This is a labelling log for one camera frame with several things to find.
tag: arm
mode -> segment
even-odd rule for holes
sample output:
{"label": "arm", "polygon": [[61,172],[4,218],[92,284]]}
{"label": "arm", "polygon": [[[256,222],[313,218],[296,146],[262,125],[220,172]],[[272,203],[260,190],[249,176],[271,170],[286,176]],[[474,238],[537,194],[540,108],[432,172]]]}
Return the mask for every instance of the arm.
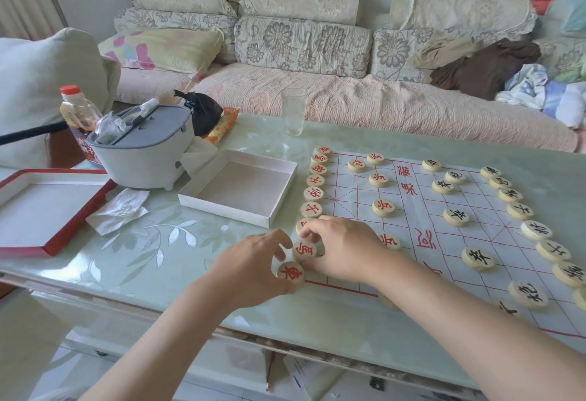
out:
{"label": "arm", "polygon": [[367,225],[322,216],[300,236],[321,236],[326,247],[325,256],[304,266],[377,288],[434,337],[488,398],[584,398],[584,355],[385,248]]}
{"label": "arm", "polygon": [[289,237],[275,230],[247,237],[224,251],[81,399],[171,399],[201,347],[226,316],[295,291],[294,284],[271,272],[273,256],[285,259],[279,244],[292,247]]}

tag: gray tissue box lid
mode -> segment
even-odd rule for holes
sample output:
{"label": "gray tissue box lid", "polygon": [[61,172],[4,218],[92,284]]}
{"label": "gray tissue box lid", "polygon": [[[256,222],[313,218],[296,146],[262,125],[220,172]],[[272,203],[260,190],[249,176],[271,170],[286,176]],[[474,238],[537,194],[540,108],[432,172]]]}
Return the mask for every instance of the gray tissue box lid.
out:
{"label": "gray tissue box lid", "polygon": [[126,133],[114,145],[96,143],[96,134],[92,132],[87,141],[91,146],[111,149],[148,148],[163,143],[179,131],[191,118],[191,110],[185,106],[159,105],[136,127]]}

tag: clear glass cup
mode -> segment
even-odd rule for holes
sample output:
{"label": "clear glass cup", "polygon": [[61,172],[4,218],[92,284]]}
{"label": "clear glass cup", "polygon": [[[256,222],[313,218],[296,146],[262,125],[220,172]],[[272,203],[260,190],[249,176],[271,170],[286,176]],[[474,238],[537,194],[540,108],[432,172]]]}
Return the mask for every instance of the clear glass cup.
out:
{"label": "clear glass cup", "polygon": [[301,88],[287,88],[281,92],[285,132],[292,136],[303,131],[308,92]]}

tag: blue and white garment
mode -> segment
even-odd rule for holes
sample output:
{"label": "blue and white garment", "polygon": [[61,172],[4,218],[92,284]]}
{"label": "blue and white garment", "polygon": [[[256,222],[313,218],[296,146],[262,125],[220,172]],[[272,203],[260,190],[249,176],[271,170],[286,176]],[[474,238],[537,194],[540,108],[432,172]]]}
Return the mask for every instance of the blue and white garment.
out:
{"label": "blue and white garment", "polygon": [[568,128],[579,128],[586,109],[586,81],[561,83],[549,81],[541,64],[525,64],[496,94],[496,100],[543,112]]}

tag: coffee table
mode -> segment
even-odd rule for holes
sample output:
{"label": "coffee table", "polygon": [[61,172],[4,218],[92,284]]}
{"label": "coffee table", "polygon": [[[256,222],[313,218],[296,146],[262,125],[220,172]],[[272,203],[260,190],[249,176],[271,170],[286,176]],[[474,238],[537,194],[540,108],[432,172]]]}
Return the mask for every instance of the coffee table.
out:
{"label": "coffee table", "polygon": [[[290,138],[280,119],[251,114],[240,114],[220,148],[299,163],[295,182],[273,225],[292,233],[310,155],[316,146],[324,145],[338,151],[376,151],[407,159],[442,158],[471,168],[497,165],[515,183],[523,184],[523,193],[536,213],[549,215],[548,226],[574,252],[577,262],[586,262],[581,240],[586,220],[586,157],[581,155],[309,122],[300,137]],[[265,231],[181,207],[176,193],[187,180],[187,175],[180,178],[173,192],[151,191],[145,204],[149,214],[121,232],[101,237],[86,226],[56,257],[0,258],[0,280],[163,311],[205,273],[220,251],[249,234]],[[312,286],[232,313],[217,334],[386,378],[430,387],[446,383],[444,387],[454,392],[458,387],[476,387],[406,315],[331,301]],[[557,338],[586,352],[584,338]]]}

